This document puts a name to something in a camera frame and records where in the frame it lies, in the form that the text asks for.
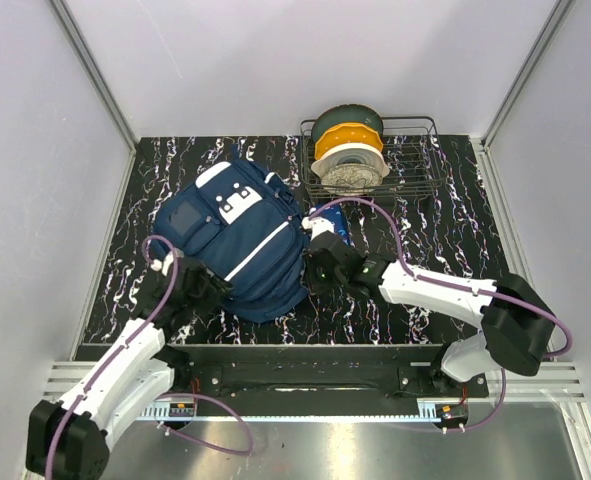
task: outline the metal wire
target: metal wire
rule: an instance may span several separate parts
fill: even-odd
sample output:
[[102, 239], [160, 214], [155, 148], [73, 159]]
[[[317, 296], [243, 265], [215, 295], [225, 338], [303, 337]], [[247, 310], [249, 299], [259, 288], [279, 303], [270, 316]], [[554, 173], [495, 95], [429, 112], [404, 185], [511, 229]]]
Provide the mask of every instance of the metal wire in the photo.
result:
[[315, 120], [300, 124], [302, 148], [300, 171], [302, 182], [314, 204], [324, 203], [334, 197], [355, 195], [375, 199], [426, 198], [434, 196], [446, 181], [446, 171], [441, 159], [439, 137], [435, 122], [430, 117], [382, 117], [384, 134], [382, 155], [391, 169], [382, 184], [366, 187], [360, 185], [333, 186], [329, 192], [315, 175], [310, 165], [315, 161], [315, 142], [311, 130]]

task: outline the metal floor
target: metal floor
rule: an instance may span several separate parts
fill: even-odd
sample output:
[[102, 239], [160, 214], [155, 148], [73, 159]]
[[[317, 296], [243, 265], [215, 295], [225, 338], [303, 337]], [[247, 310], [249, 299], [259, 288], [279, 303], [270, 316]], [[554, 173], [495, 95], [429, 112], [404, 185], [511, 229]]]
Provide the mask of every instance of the metal floor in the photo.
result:
[[[471, 405], [472, 420], [489, 410]], [[257, 453], [240, 458], [165, 437], [154, 424], [136, 423], [116, 446], [102, 480], [581, 478], [561, 413], [552, 404], [505, 405], [487, 427], [446, 437], [384, 424], [251, 427]], [[244, 447], [234, 423], [195, 423], [186, 432]]]

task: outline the black marble tabletop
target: black marble tabletop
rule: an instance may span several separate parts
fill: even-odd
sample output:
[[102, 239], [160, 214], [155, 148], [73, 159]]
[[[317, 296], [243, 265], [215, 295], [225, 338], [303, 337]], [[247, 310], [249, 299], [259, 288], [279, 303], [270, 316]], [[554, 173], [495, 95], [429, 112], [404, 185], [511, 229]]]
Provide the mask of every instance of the black marble tabletop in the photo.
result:
[[[141, 242], [162, 204], [213, 163], [240, 155], [277, 172], [308, 207], [298, 137], [147, 138], [131, 174], [108, 258], [85, 328], [85, 344], [111, 344], [137, 303], [146, 265]], [[470, 278], [508, 271], [472, 146], [466, 136], [440, 136], [434, 146], [447, 174], [433, 202], [385, 205], [404, 238], [407, 262]], [[394, 252], [388, 224], [370, 207], [345, 208], [351, 240], [363, 251]], [[309, 297], [288, 315], [256, 325], [218, 312], [187, 318], [176, 343], [400, 344], [443, 343], [473, 329], [410, 305], [358, 300], [337, 291]]]

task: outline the orange plate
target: orange plate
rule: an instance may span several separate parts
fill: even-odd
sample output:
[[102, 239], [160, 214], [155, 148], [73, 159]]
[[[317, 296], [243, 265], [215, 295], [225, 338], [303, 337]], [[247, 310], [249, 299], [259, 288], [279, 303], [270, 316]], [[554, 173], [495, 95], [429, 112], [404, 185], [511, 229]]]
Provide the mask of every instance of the orange plate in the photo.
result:
[[319, 160], [331, 148], [344, 143], [366, 143], [380, 152], [384, 148], [379, 134], [371, 127], [361, 123], [340, 123], [329, 128], [315, 144], [315, 160]]

